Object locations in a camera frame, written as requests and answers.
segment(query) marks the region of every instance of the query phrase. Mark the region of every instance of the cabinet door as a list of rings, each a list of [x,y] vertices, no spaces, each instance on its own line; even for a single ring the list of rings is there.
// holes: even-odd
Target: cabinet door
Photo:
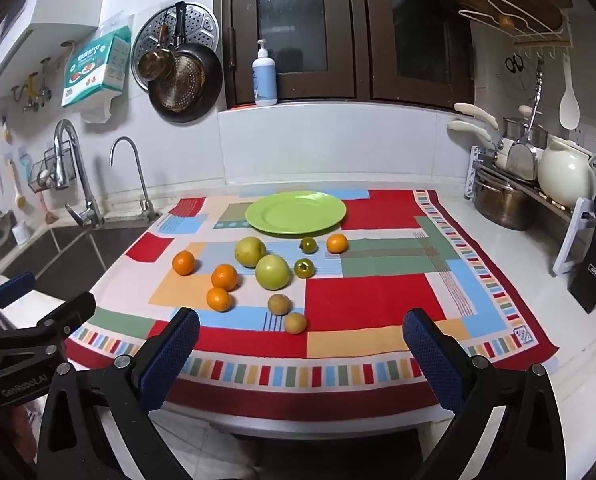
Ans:
[[[236,104],[254,100],[258,39],[276,63],[278,98],[354,97],[349,0],[231,0],[231,16]]]
[[[442,108],[472,102],[467,20],[441,0],[367,0],[367,7],[374,99]]]

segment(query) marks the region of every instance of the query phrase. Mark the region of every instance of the stainless steel pot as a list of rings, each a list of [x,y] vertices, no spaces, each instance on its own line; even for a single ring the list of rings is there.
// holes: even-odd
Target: stainless steel pot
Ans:
[[[473,203],[485,218],[516,231],[531,227],[538,210],[530,196],[482,169],[476,171]]]
[[[529,125],[529,119],[526,118],[504,118],[504,138],[511,140],[520,140],[524,135],[525,128]],[[544,150],[548,141],[548,131],[539,124],[533,124],[529,132],[529,142],[536,148]]]

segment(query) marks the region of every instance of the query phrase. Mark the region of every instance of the tissue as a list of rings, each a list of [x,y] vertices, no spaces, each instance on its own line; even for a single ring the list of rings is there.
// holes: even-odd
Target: tissue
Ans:
[[[86,123],[109,120],[111,99],[123,92],[130,38],[129,27],[122,27],[90,41],[69,60],[63,108],[79,111]]]

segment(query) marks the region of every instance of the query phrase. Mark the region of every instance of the white countertop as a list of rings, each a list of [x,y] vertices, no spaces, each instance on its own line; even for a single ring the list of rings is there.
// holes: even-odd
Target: white countertop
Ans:
[[[567,275],[553,277],[549,273],[559,249],[558,242],[549,238],[539,227],[533,227],[527,232],[511,231],[485,219],[471,202],[458,197],[456,193],[443,194],[439,190],[439,197],[447,212],[513,283],[551,342],[559,347],[559,351],[547,363],[547,368],[562,420],[567,476],[572,479],[581,478],[596,459],[596,310],[591,314],[585,313],[569,294]],[[5,280],[0,276],[0,283]],[[34,291],[8,306],[3,314],[15,326],[34,326],[38,319],[58,304],[59,300]],[[358,432],[381,433],[401,426],[397,415],[327,423],[323,427],[322,423],[251,419],[198,412],[179,406],[168,406],[168,409],[207,420],[237,433],[285,438],[349,436]],[[443,420],[451,415],[438,407],[427,410],[433,411],[433,418],[436,420]],[[471,478],[468,475],[473,475],[474,468],[477,471],[484,460],[499,422],[499,416],[497,420],[493,420],[494,418],[496,417],[492,416],[487,437],[482,439],[464,478]],[[436,443],[446,425],[447,422],[440,422],[425,424],[420,428],[423,451],[428,451]]]

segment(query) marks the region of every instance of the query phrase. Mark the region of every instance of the sink basin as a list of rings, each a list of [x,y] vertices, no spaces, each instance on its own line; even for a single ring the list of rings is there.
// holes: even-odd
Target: sink basin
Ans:
[[[69,300],[102,277],[149,224],[143,220],[107,221],[100,227],[66,226],[49,229],[0,273],[14,278],[33,272],[36,290]]]

